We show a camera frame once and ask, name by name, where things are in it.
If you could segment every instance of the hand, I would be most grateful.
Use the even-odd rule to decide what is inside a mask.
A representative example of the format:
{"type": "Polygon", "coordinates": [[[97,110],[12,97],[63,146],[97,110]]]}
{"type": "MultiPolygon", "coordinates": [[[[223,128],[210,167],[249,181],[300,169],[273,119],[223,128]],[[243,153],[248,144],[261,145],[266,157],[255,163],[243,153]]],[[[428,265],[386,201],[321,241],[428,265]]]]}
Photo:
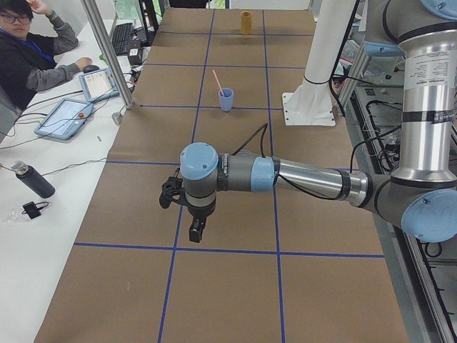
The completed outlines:
{"type": "Polygon", "coordinates": [[[81,57],[78,61],[74,62],[80,71],[83,71],[84,67],[92,64],[92,60],[89,57],[81,57]]]}
{"type": "Polygon", "coordinates": [[[44,14],[48,16],[51,14],[51,9],[41,0],[27,0],[30,5],[31,10],[36,14],[44,14]]]}

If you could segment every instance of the glasses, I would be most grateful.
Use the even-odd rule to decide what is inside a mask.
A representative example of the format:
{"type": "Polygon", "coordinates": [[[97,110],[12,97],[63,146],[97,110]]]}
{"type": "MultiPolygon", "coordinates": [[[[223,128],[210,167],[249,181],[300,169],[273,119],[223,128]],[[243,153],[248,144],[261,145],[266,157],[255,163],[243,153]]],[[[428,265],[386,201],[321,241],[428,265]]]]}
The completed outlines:
{"type": "Polygon", "coordinates": [[[5,23],[8,24],[14,24],[16,20],[23,25],[30,24],[30,18],[27,16],[10,16],[8,14],[0,14],[0,16],[3,18],[5,23]]]}

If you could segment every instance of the tablet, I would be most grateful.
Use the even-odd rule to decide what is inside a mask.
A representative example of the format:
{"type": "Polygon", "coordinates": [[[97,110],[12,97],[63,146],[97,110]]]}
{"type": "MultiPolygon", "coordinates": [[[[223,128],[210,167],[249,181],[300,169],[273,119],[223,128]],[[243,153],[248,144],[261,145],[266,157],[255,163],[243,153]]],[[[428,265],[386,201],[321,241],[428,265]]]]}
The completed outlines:
{"type": "Polygon", "coordinates": [[[89,102],[98,102],[119,95],[110,68],[79,75],[81,88],[89,102]]]}
{"type": "Polygon", "coordinates": [[[75,99],[62,99],[34,130],[36,134],[68,140],[91,115],[94,104],[75,99]]]}

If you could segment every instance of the person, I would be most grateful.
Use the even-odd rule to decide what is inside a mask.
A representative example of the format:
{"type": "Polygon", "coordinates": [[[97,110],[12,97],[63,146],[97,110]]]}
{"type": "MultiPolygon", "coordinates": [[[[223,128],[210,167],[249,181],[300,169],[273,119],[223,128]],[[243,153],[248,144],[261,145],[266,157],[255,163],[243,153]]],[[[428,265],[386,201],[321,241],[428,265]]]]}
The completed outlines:
{"type": "Polygon", "coordinates": [[[0,0],[0,86],[9,99],[23,110],[35,93],[70,81],[92,64],[82,57],[56,68],[54,56],[78,46],[70,24],[64,22],[42,0],[0,0]],[[35,14],[45,15],[57,37],[30,33],[35,14]]]}

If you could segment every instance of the blue lanyard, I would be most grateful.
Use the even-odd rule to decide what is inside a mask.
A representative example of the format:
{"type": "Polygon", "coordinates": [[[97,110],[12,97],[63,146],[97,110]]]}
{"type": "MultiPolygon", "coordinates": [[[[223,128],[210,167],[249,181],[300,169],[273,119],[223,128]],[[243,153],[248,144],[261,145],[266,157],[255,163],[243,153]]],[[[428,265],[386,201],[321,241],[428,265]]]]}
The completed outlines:
{"type": "Polygon", "coordinates": [[[33,41],[30,41],[30,43],[27,41],[22,41],[22,40],[16,38],[15,36],[13,36],[12,34],[9,34],[8,32],[6,32],[3,29],[0,29],[0,31],[3,32],[10,39],[13,39],[14,41],[18,41],[19,43],[29,47],[30,49],[35,50],[36,52],[38,52],[41,55],[41,57],[45,58],[46,60],[48,60],[52,64],[54,64],[54,66],[56,66],[56,62],[54,61],[54,59],[52,57],[50,57],[48,54],[45,54],[43,52],[43,50],[41,50],[40,47],[38,45],[36,45],[33,41]]]}

